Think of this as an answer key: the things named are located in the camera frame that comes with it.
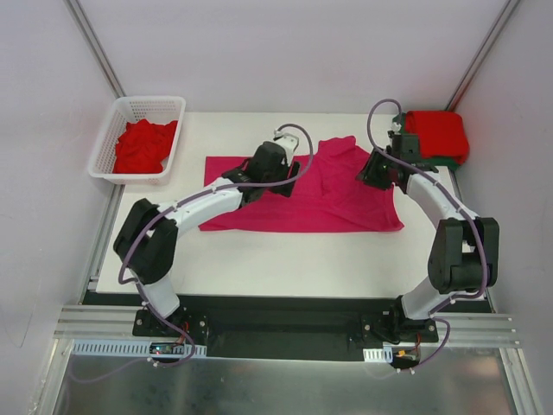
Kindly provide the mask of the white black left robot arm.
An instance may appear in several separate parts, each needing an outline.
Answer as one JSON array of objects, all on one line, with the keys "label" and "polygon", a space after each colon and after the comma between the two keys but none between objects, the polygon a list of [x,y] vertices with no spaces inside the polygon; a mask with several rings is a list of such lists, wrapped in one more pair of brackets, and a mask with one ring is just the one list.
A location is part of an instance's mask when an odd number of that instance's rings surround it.
[{"label": "white black left robot arm", "polygon": [[122,261],[120,284],[135,283],[156,310],[153,326],[162,335],[177,334],[183,324],[180,300],[170,281],[178,239],[187,231],[222,214],[258,201],[265,190],[289,197],[291,181],[301,168],[293,160],[298,138],[290,134],[263,142],[254,156],[230,169],[182,201],[135,202],[115,239],[113,250]]}]

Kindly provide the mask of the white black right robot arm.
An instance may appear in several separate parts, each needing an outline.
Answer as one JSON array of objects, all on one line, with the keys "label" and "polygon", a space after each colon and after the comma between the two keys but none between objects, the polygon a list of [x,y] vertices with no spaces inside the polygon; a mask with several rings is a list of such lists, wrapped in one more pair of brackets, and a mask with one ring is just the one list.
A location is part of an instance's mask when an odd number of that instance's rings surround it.
[{"label": "white black right robot arm", "polygon": [[398,299],[400,313],[388,321],[391,336],[406,342],[418,333],[418,320],[457,300],[478,299],[495,284],[499,223],[479,216],[448,191],[438,170],[424,162],[417,136],[388,131],[388,137],[386,147],[373,146],[357,179],[382,190],[400,188],[435,228],[427,277]]}]

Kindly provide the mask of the pink t shirt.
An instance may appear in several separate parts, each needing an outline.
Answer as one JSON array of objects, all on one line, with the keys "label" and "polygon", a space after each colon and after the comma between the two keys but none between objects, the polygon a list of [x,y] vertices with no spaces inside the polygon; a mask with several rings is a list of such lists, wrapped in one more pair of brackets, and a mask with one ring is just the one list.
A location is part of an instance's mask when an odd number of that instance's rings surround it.
[{"label": "pink t shirt", "polygon": [[267,233],[397,232],[404,228],[391,189],[366,186],[356,175],[369,153],[356,137],[321,140],[308,172],[291,197],[269,190],[258,201],[200,225],[202,232]]}]

